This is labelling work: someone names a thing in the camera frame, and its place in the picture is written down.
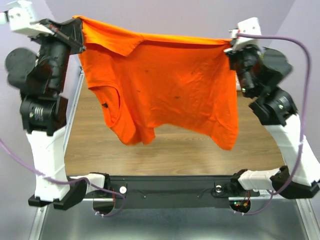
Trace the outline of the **orange t-shirt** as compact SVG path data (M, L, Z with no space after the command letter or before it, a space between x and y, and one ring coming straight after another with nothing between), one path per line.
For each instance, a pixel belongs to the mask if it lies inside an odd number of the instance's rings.
M123 144L149 144L155 128L170 124L233 148L239 124L228 39L138 33L80 20L87 87Z

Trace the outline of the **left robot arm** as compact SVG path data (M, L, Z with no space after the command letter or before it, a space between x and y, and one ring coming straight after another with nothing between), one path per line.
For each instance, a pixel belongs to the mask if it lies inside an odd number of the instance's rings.
M5 59L8 83L19 89L20 115L33 155L36 186L28 199L32 207L53 204L68 210L95 191L100 197L111 193L110 177L93 172L70 178L66 175L64 135L68 100L61 96L71 55L86 48L82 21L43 19L31 25L27 36L38 43L35 53L27 48L12 50Z

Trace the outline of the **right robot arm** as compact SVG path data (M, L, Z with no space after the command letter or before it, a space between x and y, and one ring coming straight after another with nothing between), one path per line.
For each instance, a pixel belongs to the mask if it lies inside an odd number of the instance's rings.
M278 146L284 166L272 170L240 170L230 189L235 195L247 190L268 190L286 199L311 199L320 190L320 163L301 133L302 116L291 95L278 84L293 70L278 50L249 44L225 51L231 70L236 72L242 95L253 101L249 108Z

